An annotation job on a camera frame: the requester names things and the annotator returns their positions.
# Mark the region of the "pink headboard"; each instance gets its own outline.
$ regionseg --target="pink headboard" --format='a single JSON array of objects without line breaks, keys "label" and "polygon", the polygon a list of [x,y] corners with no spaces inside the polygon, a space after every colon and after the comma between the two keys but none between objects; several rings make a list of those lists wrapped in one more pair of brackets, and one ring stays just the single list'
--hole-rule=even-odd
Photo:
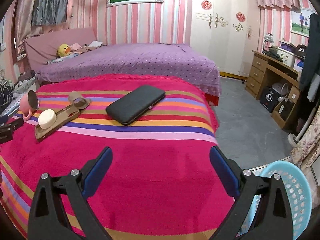
[{"label": "pink headboard", "polygon": [[37,70],[49,60],[57,57],[58,47],[62,44],[71,46],[74,43],[89,45],[97,37],[92,28],[70,29],[42,34],[25,39],[24,47],[31,69]]}]

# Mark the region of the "striped blanket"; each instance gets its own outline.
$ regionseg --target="striped blanket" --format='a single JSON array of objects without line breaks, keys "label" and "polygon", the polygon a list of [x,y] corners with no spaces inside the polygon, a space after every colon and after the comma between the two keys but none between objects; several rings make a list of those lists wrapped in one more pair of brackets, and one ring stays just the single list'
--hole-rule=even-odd
[{"label": "striped blanket", "polygon": [[[130,126],[111,120],[106,106],[144,84],[165,90],[166,98]],[[90,106],[38,143],[39,114],[67,106],[73,90],[91,98]],[[0,153],[0,202],[24,236],[41,174],[80,169],[105,146],[113,163],[88,202],[114,239],[208,239],[228,213],[233,200],[209,161],[217,122],[193,85],[173,77],[109,74],[46,85],[37,95],[39,110]],[[74,231],[82,234],[66,196],[62,200]]]}]

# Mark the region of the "grey curtain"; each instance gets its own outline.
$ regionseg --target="grey curtain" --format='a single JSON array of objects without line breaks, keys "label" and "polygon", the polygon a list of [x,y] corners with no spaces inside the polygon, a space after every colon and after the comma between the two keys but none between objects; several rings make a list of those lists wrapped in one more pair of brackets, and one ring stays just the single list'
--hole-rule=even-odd
[{"label": "grey curtain", "polygon": [[35,0],[31,25],[57,25],[67,20],[68,0]]}]

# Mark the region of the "grey carpet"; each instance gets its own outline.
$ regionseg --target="grey carpet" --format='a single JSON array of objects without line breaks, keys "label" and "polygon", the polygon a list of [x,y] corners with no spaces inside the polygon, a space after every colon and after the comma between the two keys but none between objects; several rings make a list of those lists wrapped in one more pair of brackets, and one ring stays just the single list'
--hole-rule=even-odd
[{"label": "grey carpet", "polygon": [[254,168],[289,156],[292,147],[271,114],[241,81],[221,78],[222,95],[214,107],[216,137],[224,155],[241,168]]}]

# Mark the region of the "yellow duck plush toy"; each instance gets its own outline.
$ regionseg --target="yellow duck plush toy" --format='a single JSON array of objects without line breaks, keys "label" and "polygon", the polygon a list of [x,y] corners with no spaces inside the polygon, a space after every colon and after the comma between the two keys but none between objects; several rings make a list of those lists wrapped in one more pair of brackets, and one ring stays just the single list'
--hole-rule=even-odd
[{"label": "yellow duck plush toy", "polygon": [[69,45],[67,44],[62,44],[59,48],[58,48],[58,56],[59,57],[65,57],[70,55],[71,53],[71,49],[69,47]]}]

